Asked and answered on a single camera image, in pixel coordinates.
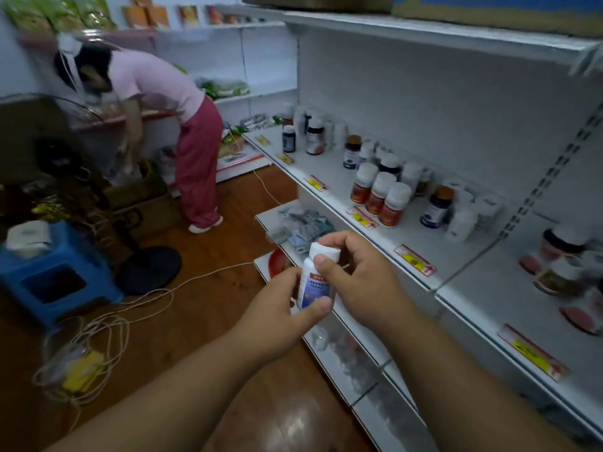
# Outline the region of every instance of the pink shirt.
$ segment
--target pink shirt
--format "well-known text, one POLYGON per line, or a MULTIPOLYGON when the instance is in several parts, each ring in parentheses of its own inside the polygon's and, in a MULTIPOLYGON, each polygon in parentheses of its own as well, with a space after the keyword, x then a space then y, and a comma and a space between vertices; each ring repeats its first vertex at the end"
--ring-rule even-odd
POLYGON ((113 51, 108 74, 120 100, 139 96, 146 108, 174 113, 180 123, 194 116, 205 98, 189 76, 147 52, 113 51))

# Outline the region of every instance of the white cable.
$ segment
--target white cable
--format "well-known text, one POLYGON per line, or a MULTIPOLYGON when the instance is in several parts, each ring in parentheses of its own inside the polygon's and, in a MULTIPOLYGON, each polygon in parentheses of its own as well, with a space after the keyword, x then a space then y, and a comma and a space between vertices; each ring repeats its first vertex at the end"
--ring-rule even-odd
MULTIPOLYGON (((89 224, 89 225, 91 227, 93 227, 94 225, 98 225, 98 223, 89 224)), ((121 303, 122 305, 126 305, 127 307, 119 309, 117 311, 102 314, 99 317, 91 320, 87 324, 84 323, 84 318, 81 316, 71 317, 71 318, 64 320, 64 321, 67 321, 67 320, 71 320, 71 319, 78 319, 79 320, 79 331, 71 339, 71 341, 69 343, 65 344, 65 346, 63 346, 61 349, 59 349, 57 352, 55 352, 55 355, 57 355, 66 346, 71 346, 74 344, 81 345, 81 346, 85 347, 85 349, 90 351, 90 350, 92 350, 92 344, 91 344, 90 340, 95 335, 97 335, 105 330, 108 331, 107 345, 102 352, 102 353, 104 353, 104 369, 96 377, 96 380, 98 380, 98 382, 95 384, 95 386, 93 388, 88 389, 83 394, 72 394, 72 393, 67 392, 60 386, 48 386, 48 384, 44 384, 44 382, 41 380, 41 376, 53 368, 53 365, 52 365, 53 362, 51 361, 52 357, 49 357, 49 352, 48 352, 48 344, 50 341, 49 335, 47 335, 44 338, 44 341, 42 344, 42 356, 44 358, 45 363, 40 369, 38 369, 35 372, 34 376, 31 379, 31 382, 35 386, 43 387, 44 394, 49 399, 58 401, 60 403, 71 404, 72 406, 74 406, 77 409, 77 416, 75 418, 75 421, 71 425, 71 428, 69 429, 69 432, 71 432, 75 428, 75 425, 77 424, 77 422, 79 420, 79 416, 81 414, 81 406, 94 401, 102 393, 103 388, 109 382, 109 378, 111 376, 111 372, 113 371, 113 368, 115 368, 115 366, 119 363, 122 355, 124 354, 124 352, 128 346, 128 341, 130 339, 130 326, 132 324, 135 324, 137 322, 142 322, 143 320, 150 319, 150 318, 155 317, 158 314, 161 314, 162 312, 164 312, 174 302, 174 292, 176 290, 178 290, 179 288, 181 288, 182 286, 188 284, 189 282, 197 280, 197 279, 201 279, 201 278, 204 278, 207 276, 211 276, 212 274, 218 273, 220 271, 224 271, 226 269, 236 268, 236 267, 245 266, 245 265, 253 265, 253 262, 249 261, 246 263, 239 263, 238 265, 232 265, 232 266, 227 266, 224 268, 216 269, 210 273, 192 277, 189 280, 184 281, 183 283, 181 283, 179 286, 177 286, 175 288, 158 288, 156 290, 152 290, 152 291, 148 292, 147 294, 145 294, 133 301, 127 301, 127 302, 121 303), (140 300, 142 300, 143 298, 146 298, 147 296, 149 296, 153 293, 159 293, 159 292, 161 292, 160 295, 153 296, 150 299, 146 299, 145 301, 140 302, 140 300), (153 314, 150 314, 148 316, 144 316, 144 317, 141 317, 141 318, 135 319, 135 320, 127 320, 127 319, 123 318, 121 315, 119 315, 119 313, 129 311, 131 309, 137 308, 139 306, 143 306, 148 303, 152 303, 153 301, 156 301, 165 295, 169 295, 170 300, 164 307, 162 307, 159 311, 154 312, 153 314), (117 339, 115 342, 113 339, 114 333, 117 335, 117 339)))
POLYGON ((277 204, 279 204, 279 205, 280 205, 280 204, 281 204, 281 203, 280 203, 280 201, 279 201, 279 200, 277 200, 275 197, 273 197, 273 196, 272 196, 272 193, 270 193, 270 192, 268 191, 268 189, 266 188, 266 184, 264 184, 264 181, 262 181, 262 178, 259 176, 259 174, 258 174, 258 173, 256 173, 256 171, 255 171, 255 170, 253 170, 253 174, 255 174, 255 175, 258 177, 258 179, 260 180, 260 182, 262 183, 262 185, 263 185, 263 187, 264 187, 264 190, 266 190, 266 193, 267 193, 268 195, 270 195, 270 197, 271 197, 271 198, 272 198, 272 199, 273 199, 273 200, 274 200, 274 201, 275 201, 277 204))

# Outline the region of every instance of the woman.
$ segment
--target woman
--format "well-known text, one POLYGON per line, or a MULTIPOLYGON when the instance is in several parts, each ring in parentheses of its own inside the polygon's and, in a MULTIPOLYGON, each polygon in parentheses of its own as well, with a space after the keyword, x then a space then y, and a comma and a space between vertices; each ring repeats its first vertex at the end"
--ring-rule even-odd
MULTIPOLYGON (((54 66, 63 81, 73 88, 71 72, 61 52, 54 66)), ((96 92, 113 91, 125 114, 124 170, 132 170, 142 149, 141 106, 169 111, 179 120, 176 144, 176 186, 182 208, 191 221, 192 233, 205 233, 222 223, 216 196, 218 146, 222 118, 205 92, 172 64, 139 51, 113 51, 83 45, 75 55, 75 66, 83 85, 96 92)))

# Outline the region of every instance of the blue plastic stool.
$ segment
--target blue plastic stool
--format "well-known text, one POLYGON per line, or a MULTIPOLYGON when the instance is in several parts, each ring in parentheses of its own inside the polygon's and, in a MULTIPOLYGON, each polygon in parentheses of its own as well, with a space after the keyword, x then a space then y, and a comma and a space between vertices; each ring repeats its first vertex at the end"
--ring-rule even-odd
POLYGON ((57 319, 97 298, 119 303, 124 294, 111 279, 109 266, 67 222, 50 226, 52 250, 21 258, 2 247, 0 276, 16 300, 48 329, 57 319))

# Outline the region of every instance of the red pants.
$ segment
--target red pants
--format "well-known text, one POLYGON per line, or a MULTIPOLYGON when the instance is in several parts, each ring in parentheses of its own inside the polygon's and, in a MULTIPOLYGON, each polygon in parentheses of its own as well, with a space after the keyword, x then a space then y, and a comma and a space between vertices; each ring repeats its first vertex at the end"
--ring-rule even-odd
POLYGON ((182 124, 176 144, 176 186, 185 216, 199 228, 219 219, 216 211, 216 168, 222 141, 222 117, 205 97, 199 110, 182 124))

